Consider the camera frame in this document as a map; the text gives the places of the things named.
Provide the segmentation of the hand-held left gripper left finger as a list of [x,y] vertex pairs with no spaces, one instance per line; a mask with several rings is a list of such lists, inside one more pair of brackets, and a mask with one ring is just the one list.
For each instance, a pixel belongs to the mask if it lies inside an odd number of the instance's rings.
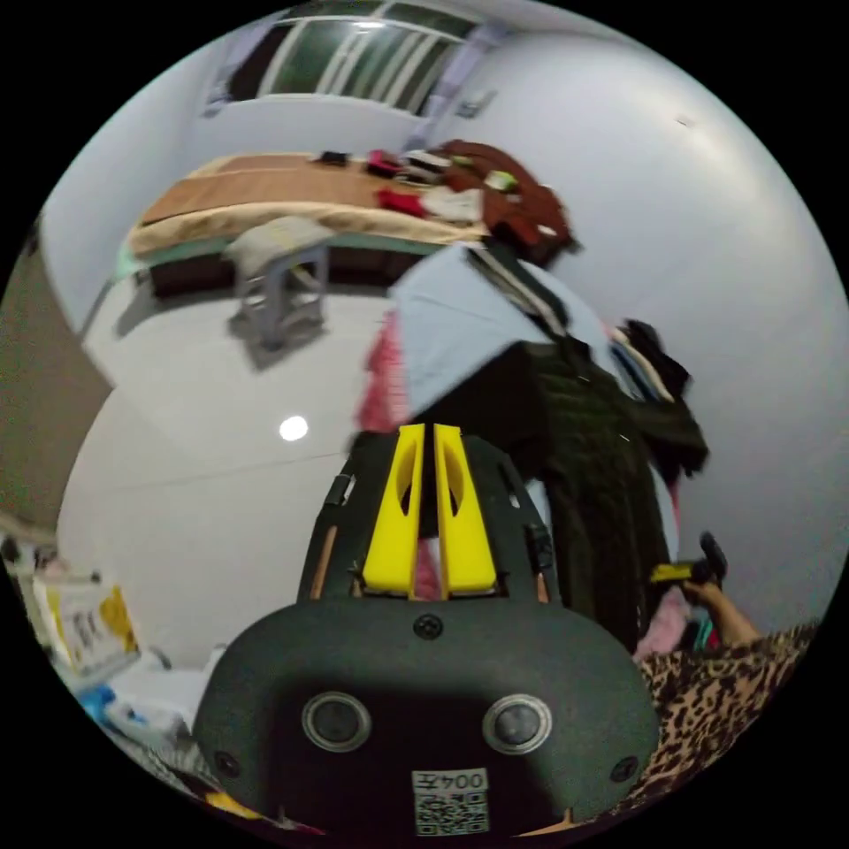
[[425,426],[399,428],[363,565],[367,594],[412,594],[416,585]]

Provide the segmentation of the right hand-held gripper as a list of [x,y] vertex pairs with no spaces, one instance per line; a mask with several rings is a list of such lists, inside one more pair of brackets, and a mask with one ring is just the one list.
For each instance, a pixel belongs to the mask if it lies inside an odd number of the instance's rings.
[[722,585],[728,562],[721,546],[711,532],[700,535],[701,558],[659,564],[652,570],[653,584],[679,583],[691,580],[696,585]]

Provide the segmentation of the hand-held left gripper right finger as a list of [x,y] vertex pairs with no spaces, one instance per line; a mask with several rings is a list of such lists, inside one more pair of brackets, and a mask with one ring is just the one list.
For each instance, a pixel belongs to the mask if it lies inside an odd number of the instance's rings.
[[434,468],[444,595],[489,595],[496,569],[458,427],[434,426]]

